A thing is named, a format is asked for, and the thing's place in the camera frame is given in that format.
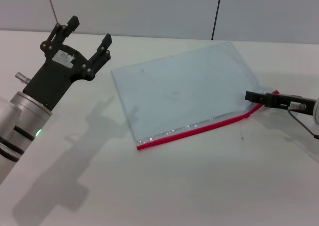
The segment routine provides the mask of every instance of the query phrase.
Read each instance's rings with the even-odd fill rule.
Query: transparent plastic bag
[[[138,149],[248,114],[246,91],[263,91],[230,42],[112,73]]]

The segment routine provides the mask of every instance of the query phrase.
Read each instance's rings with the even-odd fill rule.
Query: white table
[[[17,71],[32,77],[42,66],[47,37],[0,31],[2,97],[23,89]],[[72,34],[66,44],[90,57],[102,38]],[[111,69],[214,43],[113,36],[111,61],[94,81],[72,85],[0,186],[0,225],[317,226],[319,141],[286,111],[263,108],[227,127],[136,150]],[[261,85],[319,96],[318,45],[234,45]]]

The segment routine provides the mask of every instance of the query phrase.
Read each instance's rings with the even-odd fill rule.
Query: red edge strip
[[[277,90],[275,90],[273,92],[273,94],[279,94],[279,92]],[[214,123],[212,125],[203,126],[201,128],[198,128],[198,129],[194,129],[194,130],[182,132],[182,133],[179,133],[179,134],[176,134],[176,135],[171,135],[171,136],[168,136],[168,137],[164,137],[162,139],[154,140],[154,141],[145,143],[143,145],[137,146],[137,149],[138,150],[143,150],[143,149],[146,149],[146,148],[149,148],[149,147],[152,147],[152,146],[161,145],[161,144],[168,143],[168,142],[171,142],[171,141],[174,141],[174,140],[179,140],[179,139],[182,139],[182,138],[185,138],[185,137],[189,137],[189,136],[200,134],[200,133],[203,133],[203,132],[206,132],[206,131],[209,131],[209,130],[214,130],[214,129],[217,129],[217,128],[220,128],[220,127],[223,127],[223,126],[226,126],[226,125],[230,125],[230,124],[238,122],[238,121],[240,121],[242,119],[248,118],[252,113],[257,111],[262,106],[263,106],[262,104],[258,104],[257,106],[252,108],[249,112],[247,112],[247,113],[245,113],[243,115],[239,115],[239,116],[231,118],[231,119],[227,119],[227,120],[224,120],[224,121],[221,121],[221,122],[217,122],[217,123]]]

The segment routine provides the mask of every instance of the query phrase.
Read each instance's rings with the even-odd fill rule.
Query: metal screw
[[[25,75],[23,75],[20,72],[17,72],[15,77],[25,84],[28,84],[30,82],[30,78],[27,78]]]

